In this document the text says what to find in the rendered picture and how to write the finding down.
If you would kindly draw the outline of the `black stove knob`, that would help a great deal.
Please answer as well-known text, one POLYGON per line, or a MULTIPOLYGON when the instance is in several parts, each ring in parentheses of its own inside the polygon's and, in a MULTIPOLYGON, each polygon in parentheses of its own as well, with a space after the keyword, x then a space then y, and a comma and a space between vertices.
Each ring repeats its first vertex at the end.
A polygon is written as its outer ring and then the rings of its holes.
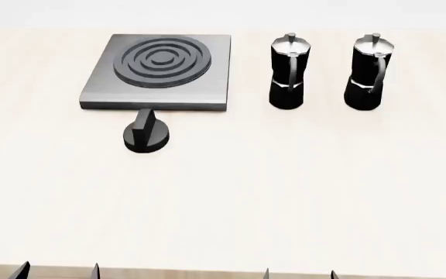
POLYGON ((125 127, 125 147, 134 153, 154 153, 164 148, 170 139, 167 124, 159 120, 152 109, 138 111, 136 119, 125 127))

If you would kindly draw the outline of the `black moka pot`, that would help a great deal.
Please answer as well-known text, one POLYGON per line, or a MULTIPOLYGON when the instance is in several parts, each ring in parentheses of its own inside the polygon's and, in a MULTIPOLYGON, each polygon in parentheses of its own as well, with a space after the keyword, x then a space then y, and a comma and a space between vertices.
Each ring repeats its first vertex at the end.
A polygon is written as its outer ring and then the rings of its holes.
POLYGON ((378 33, 366 34, 353 46, 352 66, 344 92, 345 104, 358 111, 380 106, 383 82, 394 45, 378 33))
POLYGON ((311 45, 295 33, 277 38, 270 46, 273 70, 269 103, 278 109, 297 109, 304 103, 304 72, 311 45))

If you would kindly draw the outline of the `grey square stove plate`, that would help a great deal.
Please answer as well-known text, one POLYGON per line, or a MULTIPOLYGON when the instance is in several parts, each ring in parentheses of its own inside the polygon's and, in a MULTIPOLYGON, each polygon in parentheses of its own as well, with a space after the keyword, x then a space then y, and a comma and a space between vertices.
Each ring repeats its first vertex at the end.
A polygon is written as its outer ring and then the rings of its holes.
POLYGON ((82 109, 225 111, 228 34, 114 34, 79 97, 82 109))

